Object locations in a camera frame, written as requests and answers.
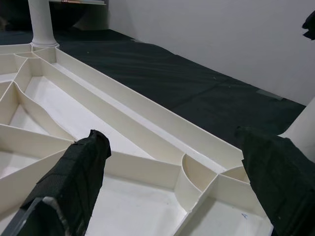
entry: curved white wall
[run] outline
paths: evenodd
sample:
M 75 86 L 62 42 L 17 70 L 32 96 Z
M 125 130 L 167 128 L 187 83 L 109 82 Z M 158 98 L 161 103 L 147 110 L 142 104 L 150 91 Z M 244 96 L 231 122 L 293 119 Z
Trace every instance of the curved white wall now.
M 111 29 L 302 104 L 315 96 L 314 0 L 110 0 Z

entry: white plastic model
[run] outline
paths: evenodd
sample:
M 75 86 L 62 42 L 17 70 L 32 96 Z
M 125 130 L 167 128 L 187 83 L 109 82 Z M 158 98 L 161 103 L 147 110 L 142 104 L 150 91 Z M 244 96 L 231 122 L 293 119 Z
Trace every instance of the white plastic model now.
M 32 44 L 0 46 L 0 233 L 73 141 L 104 133 L 87 236 L 268 236 L 239 149 L 65 54 L 48 0 L 29 0 Z

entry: white wall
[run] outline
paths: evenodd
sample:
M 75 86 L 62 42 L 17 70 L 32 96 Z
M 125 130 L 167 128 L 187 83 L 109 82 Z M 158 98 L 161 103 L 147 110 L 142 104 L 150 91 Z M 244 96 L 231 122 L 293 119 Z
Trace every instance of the white wall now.
M 315 42 L 301 25 L 314 0 L 110 0 L 110 29 L 307 104 Z

